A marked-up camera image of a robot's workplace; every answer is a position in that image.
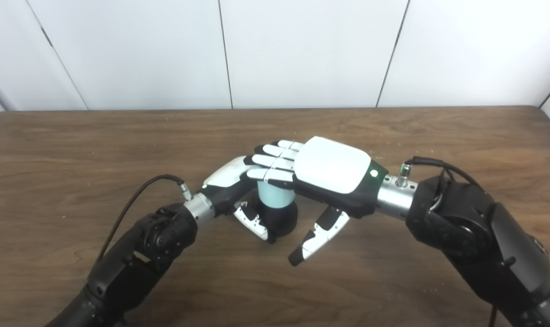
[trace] cable connector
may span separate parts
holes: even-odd
[[[408,185],[408,176],[410,176],[410,170],[412,165],[406,161],[400,166],[400,173],[398,174],[398,179],[396,180],[396,186],[399,188],[406,188]]]
[[[190,190],[188,189],[188,186],[186,185],[186,183],[180,184],[180,190],[182,190],[182,195],[184,196],[184,201],[188,202],[188,201],[194,199],[194,197],[192,196],[192,193],[190,193]]]

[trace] robotic hand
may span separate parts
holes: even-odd
[[[550,327],[550,261],[545,247],[524,232],[501,203],[471,176],[449,163],[414,157],[398,175],[353,147],[313,137],[305,144],[278,141],[255,148],[247,174],[273,188],[294,190],[329,207],[291,255],[297,265],[333,238],[348,217],[375,210],[405,222],[412,235],[443,251],[481,299],[514,327]],[[412,166],[441,174],[420,183]],[[467,182],[458,182],[453,173]],[[269,198],[259,188],[259,196]]]

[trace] robot finger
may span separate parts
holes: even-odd
[[[293,172],[272,168],[256,168],[246,172],[246,175],[254,180],[262,180],[278,188],[292,190],[294,186]]]
[[[246,203],[244,203],[244,205],[241,205],[235,210],[233,215],[244,227],[248,228],[248,230],[252,231],[256,236],[259,236],[263,241],[269,244],[275,243],[275,236],[273,233],[269,232],[261,217],[259,217],[259,214],[252,207],[248,207]]]
[[[295,162],[284,158],[271,157],[270,155],[255,154],[244,159],[248,165],[259,165],[271,169],[283,169],[293,171]]]
[[[281,140],[275,141],[271,144],[272,145],[277,145],[277,147],[280,147],[280,148],[291,149],[291,150],[295,150],[295,151],[299,151],[304,146],[303,143],[295,142],[295,141],[288,141],[286,139],[281,139]]]
[[[350,217],[339,209],[327,207],[314,224],[302,244],[288,257],[292,266],[299,265],[331,240],[349,221]]]
[[[255,153],[294,160],[298,151],[295,149],[278,147],[277,145],[265,144],[255,147]]]

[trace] brown wood grain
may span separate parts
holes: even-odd
[[[472,174],[550,251],[550,121],[531,107],[3,112],[0,327],[42,326],[75,296],[119,210],[152,176],[197,189],[276,139],[335,139],[391,171],[413,155]],[[435,174],[415,169],[414,179]],[[121,230],[178,198],[152,186]],[[132,326],[481,327],[489,306],[404,224],[351,221],[294,268],[287,255],[324,209],[298,199],[296,230],[272,246],[232,217],[201,228]],[[500,319],[498,326],[507,326]]]

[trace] black cable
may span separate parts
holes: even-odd
[[[497,308],[491,306],[491,316],[489,316],[489,327],[495,326],[495,319],[497,318]]]
[[[443,194],[445,194],[445,191],[447,190],[447,180],[445,179],[445,171],[447,170],[443,169],[439,174],[439,188],[437,188],[437,190],[439,191],[439,195],[441,197],[443,196]]]
[[[443,168],[446,172],[447,172],[447,175],[449,175],[449,178],[455,182],[455,176],[451,173],[451,170],[448,170],[446,168]]]
[[[444,168],[445,170],[451,170],[452,172],[455,172],[459,176],[461,176],[462,178],[466,179],[467,182],[470,182],[470,184],[473,184],[473,185],[477,186],[478,188],[480,188],[481,191],[485,191],[485,190],[483,190],[481,185],[479,185],[479,183],[474,178],[472,178],[469,174],[467,174],[466,172],[464,172],[460,168],[457,168],[457,167],[451,165],[450,163],[444,162],[442,160],[435,159],[435,158],[416,157],[415,156],[412,159],[409,159],[409,160],[405,161],[404,163],[406,165],[435,166],[435,167]]]
[[[128,210],[130,209],[130,207],[134,203],[134,201],[138,198],[138,196],[140,196],[140,194],[148,186],[150,186],[152,183],[156,182],[157,180],[161,180],[161,179],[173,180],[179,186],[184,184],[184,180],[182,180],[182,178],[179,178],[177,176],[170,175],[170,174],[164,174],[164,175],[156,176],[156,177],[152,178],[151,180],[148,180],[147,182],[145,182],[142,186],[140,186],[140,188],[138,188],[138,190],[134,193],[134,195],[130,198],[128,203],[125,205],[124,209],[121,211],[120,215],[117,217],[117,220],[115,220],[115,223],[113,224],[113,227],[111,228],[111,231],[109,232],[109,235],[105,239],[105,243],[103,244],[103,247],[101,248],[101,251],[99,251],[97,259],[95,260],[95,263],[94,263],[94,267],[95,267],[95,265],[97,265],[99,260],[101,260],[101,258],[103,258],[103,254],[105,254],[105,251],[107,250],[107,247],[109,246],[109,243],[113,239],[113,235],[117,231],[117,228],[120,226],[121,221],[123,221],[125,214],[128,212]]]

